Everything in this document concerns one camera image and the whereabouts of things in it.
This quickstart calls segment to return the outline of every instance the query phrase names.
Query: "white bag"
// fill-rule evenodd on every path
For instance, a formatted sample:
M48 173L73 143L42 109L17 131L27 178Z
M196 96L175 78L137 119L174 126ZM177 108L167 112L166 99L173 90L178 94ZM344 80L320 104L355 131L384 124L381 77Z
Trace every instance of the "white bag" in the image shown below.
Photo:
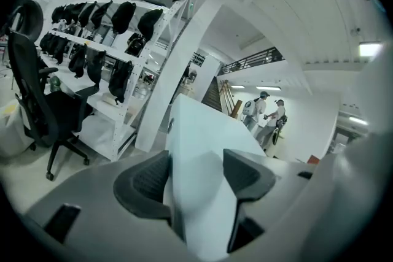
M0 157L21 154L34 140L25 135L21 108L17 100L0 108Z
M255 106L254 100L248 101L243 107L243 115L255 116L257 113L257 108Z

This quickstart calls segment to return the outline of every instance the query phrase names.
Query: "chair backrest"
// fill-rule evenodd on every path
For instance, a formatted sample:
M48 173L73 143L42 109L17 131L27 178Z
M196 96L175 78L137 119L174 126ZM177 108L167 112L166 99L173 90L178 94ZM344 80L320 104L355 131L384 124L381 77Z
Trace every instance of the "chair backrest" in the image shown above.
M28 135L39 145L51 146L58 138L58 125L41 89L34 43L26 35L11 31L8 49L21 93L17 99L28 119Z

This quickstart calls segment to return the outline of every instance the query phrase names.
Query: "staircase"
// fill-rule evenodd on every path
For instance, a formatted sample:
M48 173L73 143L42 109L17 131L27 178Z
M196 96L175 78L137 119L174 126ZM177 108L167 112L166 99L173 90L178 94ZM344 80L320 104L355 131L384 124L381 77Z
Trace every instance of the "staircase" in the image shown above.
M222 112L219 85L216 77L210 83L210 86L202 99L202 104Z

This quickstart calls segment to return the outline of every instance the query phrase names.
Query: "white shelving unit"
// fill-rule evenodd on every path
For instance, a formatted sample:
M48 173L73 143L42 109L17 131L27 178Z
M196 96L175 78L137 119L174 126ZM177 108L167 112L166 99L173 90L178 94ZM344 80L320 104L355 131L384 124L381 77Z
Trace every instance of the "white shelving unit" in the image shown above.
M95 1L99 4L107 3L109 1L113 1L115 4L121 4L125 1L130 1L137 5L137 9L140 8L145 11L163 9L163 13L159 21L157 21L154 26L154 34L151 40L146 43L138 58L114 47L99 44L92 40L58 31L48 30L52 34L67 38L74 43L80 45L86 44L89 48L98 51L105 50L107 56L113 57L117 60L124 62L131 61L133 63L134 68L128 80L124 103L119 103L117 106L115 106L105 102L103 100L103 96L106 93L109 93L109 88L108 83L104 80L101 80L99 84L99 92L89 97L87 100L88 104L96 110L96 113L84 120L82 130L79 133L79 139L82 142L111 161L116 161L120 158L122 153L136 137L136 130L131 127L131 124L134 122L134 119L143 109L149 98L147 96L141 101L139 98L133 96L138 78L141 75L143 69L148 70L155 75L159 75L159 73L154 71L151 66L146 64L146 61L149 59L149 54L154 51L155 44L167 27L169 28L170 34L168 52L171 51L171 47L176 40L175 37L180 33L177 31L177 29L189 0L176 1L170 8L156 6L144 1L134 0L87 0L88 3L93 3ZM71 2L67 1L67 4L76 4L81 2L86 2L86 0L72 0ZM93 85L93 82L88 78L87 73L85 73L84 76L79 79L74 77L74 73L68 69L69 59L65 58L62 64L57 66L56 61L53 58L47 55L41 55L41 57L47 66L57 67L59 69L55 75L58 76L62 83L66 85L72 92L76 92ZM128 121L126 121L127 112L132 113L132 116Z

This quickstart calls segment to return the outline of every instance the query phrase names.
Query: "cap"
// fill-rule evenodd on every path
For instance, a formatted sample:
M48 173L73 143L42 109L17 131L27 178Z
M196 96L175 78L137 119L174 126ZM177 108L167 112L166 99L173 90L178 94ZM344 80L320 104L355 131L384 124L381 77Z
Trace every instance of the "cap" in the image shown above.
M268 94L268 92L266 92L266 91L260 92L260 97L261 98L268 97L268 96L270 96L270 94Z

